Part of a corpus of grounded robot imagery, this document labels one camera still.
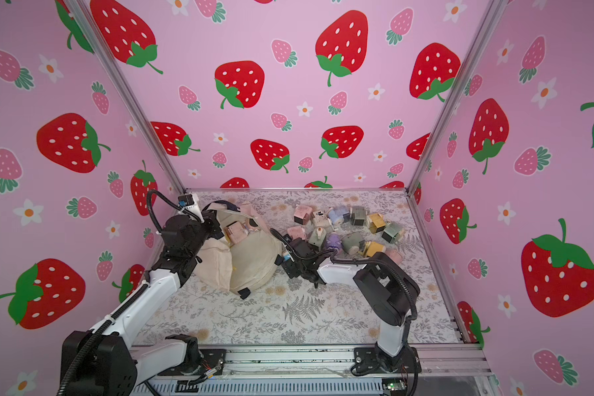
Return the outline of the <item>purple pencil sharpener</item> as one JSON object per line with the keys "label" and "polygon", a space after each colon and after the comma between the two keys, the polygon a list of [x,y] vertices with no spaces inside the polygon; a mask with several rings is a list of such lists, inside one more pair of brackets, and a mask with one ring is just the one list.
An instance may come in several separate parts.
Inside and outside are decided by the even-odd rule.
{"label": "purple pencil sharpener", "polygon": [[326,237],[325,241],[326,249],[335,249],[338,252],[343,250],[342,237],[337,233],[330,233]]}

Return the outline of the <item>light blue pencil sharpener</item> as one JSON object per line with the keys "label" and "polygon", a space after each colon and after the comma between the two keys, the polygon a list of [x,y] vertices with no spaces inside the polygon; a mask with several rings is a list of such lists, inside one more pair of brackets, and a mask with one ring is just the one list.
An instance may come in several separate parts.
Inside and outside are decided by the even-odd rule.
{"label": "light blue pencil sharpener", "polygon": [[346,206],[338,206],[331,208],[327,216],[332,226],[338,227],[350,221],[351,212]]}

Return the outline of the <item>grey green round sharpener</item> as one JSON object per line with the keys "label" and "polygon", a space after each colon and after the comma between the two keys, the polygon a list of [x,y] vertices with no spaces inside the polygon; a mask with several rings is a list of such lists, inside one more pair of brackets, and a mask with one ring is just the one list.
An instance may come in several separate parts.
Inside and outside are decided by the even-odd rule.
{"label": "grey green round sharpener", "polygon": [[343,251],[345,254],[350,256],[361,256],[366,247],[365,239],[363,238],[362,234],[358,232],[343,236],[341,242]]}

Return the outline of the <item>cream canvas tote bag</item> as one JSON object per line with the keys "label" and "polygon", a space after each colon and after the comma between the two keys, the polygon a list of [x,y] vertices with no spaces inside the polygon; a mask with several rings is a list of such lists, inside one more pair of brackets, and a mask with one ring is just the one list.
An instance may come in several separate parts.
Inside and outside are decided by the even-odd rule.
{"label": "cream canvas tote bag", "polygon": [[[216,290],[228,291],[246,300],[262,288],[277,270],[283,252],[264,219],[245,202],[213,201],[203,211],[215,211],[223,237],[208,239],[198,254],[193,274]],[[226,227],[235,221],[247,225],[250,234],[239,244],[231,244]]]}

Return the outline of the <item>yellow pencil sharpener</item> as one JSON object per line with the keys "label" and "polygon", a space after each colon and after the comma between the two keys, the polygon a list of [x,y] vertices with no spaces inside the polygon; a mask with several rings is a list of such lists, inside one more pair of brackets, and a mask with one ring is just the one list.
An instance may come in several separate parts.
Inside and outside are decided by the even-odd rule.
{"label": "yellow pencil sharpener", "polygon": [[371,242],[366,243],[366,246],[363,250],[362,255],[365,258],[373,257],[378,252],[386,252],[386,249],[387,249],[387,247],[384,246],[383,244],[371,241]]}
{"label": "yellow pencil sharpener", "polygon": [[378,234],[380,232],[383,232],[387,226],[384,217],[379,213],[368,214],[367,220],[369,231],[372,234]]}

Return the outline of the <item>grey green pencil sharpener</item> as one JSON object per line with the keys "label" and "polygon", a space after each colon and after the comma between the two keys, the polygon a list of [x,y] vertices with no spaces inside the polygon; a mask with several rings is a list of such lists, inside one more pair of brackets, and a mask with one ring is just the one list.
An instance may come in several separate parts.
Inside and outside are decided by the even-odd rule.
{"label": "grey green pencil sharpener", "polygon": [[353,226],[364,226],[366,221],[366,208],[364,206],[353,206],[351,208],[351,224]]}

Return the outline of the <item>pink round pencil sharpener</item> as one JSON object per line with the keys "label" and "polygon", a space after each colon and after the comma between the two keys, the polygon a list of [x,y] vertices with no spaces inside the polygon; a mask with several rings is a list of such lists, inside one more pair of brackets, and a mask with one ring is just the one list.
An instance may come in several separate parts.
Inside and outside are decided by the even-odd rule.
{"label": "pink round pencil sharpener", "polygon": [[399,252],[397,249],[389,248],[385,251],[385,254],[398,266],[401,267],[403,265],[404,255],[401,252]]}

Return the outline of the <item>mint green pencil sharpener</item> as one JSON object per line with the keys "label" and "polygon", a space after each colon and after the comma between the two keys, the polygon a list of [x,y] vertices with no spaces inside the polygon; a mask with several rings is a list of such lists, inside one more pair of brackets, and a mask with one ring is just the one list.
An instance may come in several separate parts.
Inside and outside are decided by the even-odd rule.
{"label": "mint green pencil sharpener", "polygon": [[381,238],[388,244],[397,244],[402,237],[404,237],[405,229],[402,224],[397,222],[389,222],[386,224]]}

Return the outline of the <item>cream white pencil sharpener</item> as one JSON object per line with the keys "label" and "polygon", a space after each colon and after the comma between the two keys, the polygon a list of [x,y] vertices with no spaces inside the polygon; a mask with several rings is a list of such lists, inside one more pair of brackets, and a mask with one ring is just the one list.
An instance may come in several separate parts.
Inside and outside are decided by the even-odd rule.
{"label": "cream white pencil sharpener", "polygon": [[316,211],[313,213],[313,225],[316,228],[327,228],[332,226],[332,221],[326,212]]}

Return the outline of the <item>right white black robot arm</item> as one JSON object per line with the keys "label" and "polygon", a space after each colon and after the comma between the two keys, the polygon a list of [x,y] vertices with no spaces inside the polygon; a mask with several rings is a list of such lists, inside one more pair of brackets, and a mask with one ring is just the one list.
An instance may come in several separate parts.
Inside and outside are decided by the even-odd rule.
{"label": "right white black robot arm", "polygon": [[302,239],[283,243],[275,264],[291,279],[302,277],[314,285],[348,285],[358,288],[379,318],[379,336],[374,351],[362,357],[355,353],[354,376],[377,371],[420,372],[417,353],[409,345],[411,324],[417,320],[420,287],[384,252],[371,257],[346,258],[334,247],[316,252]]}

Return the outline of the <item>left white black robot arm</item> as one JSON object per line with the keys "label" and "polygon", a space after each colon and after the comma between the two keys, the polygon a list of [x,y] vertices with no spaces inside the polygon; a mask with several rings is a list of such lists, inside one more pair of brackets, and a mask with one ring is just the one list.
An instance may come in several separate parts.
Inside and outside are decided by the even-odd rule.
{"label": "left white black robot arm", "polygon": [[91,329],[74,331],[64,340],[59,395],[129,395],[173,367],[201,373],[204,357],[192,336],[169,336],[147,348],[132,346],[141,328],[191,277],[203,244],[222,237],[215,212],[202,216],[170,218],[162,231],[163,252],[137,289]]}

